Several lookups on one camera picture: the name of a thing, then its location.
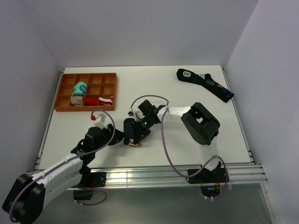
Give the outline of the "navy cartoon sock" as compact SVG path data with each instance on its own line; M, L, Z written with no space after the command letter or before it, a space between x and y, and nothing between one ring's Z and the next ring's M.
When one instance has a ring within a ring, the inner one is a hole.
M142 144L134 143L134 131L132 126L134 121L134 118L126 118L123 122L124 145L131 147L141 147Z

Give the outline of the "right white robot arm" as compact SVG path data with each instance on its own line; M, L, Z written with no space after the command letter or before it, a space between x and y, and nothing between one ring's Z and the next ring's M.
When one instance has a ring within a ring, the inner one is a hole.
M154 106L150 101L145 100L138 109L143 115L136 116L132 122L133 144L138 145L147 138L151 127L161 125L161 139L164 152L169 164L174 171L182 177L193 177L202 173L203 179L207 182L214 181L219 174L223 160L218 156L217 143L215 138L219 134L220 123L201 103L194 103L187 107L169 107L165 105ZM192 139L201 145L202 167L192 175L183 175L172 163L167 151L164 137L164 123L182 123L191 135Z

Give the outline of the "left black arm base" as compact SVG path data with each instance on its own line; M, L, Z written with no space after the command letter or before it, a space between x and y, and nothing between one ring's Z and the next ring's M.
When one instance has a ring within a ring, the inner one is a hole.
M107 179L106 172L91 172L83 175L81 182L74 187L73 199L76 203L91 206L104 202L107 199L107 192L101 187L105 187ZM93 196L102 194L104 197L97 203L86 203L93 198Z

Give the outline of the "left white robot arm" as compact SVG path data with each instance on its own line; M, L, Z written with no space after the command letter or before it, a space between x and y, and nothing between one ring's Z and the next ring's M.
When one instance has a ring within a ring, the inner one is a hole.
M19 176L2 209L13 223L35 222L44 207L68 188L88 185L91 180L88 164L95 158L95 153L123 138L124 133L111 124L104 128L89 128L85 137L60 162L37 174Z

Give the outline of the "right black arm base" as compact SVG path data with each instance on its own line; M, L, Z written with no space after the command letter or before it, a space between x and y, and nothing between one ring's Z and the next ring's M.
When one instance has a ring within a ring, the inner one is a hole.
M204 197L215 198L221 193L221 184L226 187L229 182L228 172L225 168L221 167L219 161L216 169L209 171L204 168L200 173L193 177L187 177L185 180L189 184L208 184L200 187L200 191Z

